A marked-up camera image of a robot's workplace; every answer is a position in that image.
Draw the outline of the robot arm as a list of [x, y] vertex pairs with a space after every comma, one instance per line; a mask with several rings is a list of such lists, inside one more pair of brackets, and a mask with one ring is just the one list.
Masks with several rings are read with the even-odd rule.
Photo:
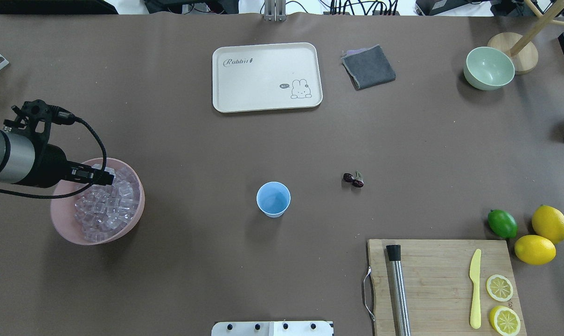
[[47, 189], [60, 181], [111, 185], [115, 175], [67, 160], [60, 147], [44, 151], [30, 138], [0, 130], [0, 182]]

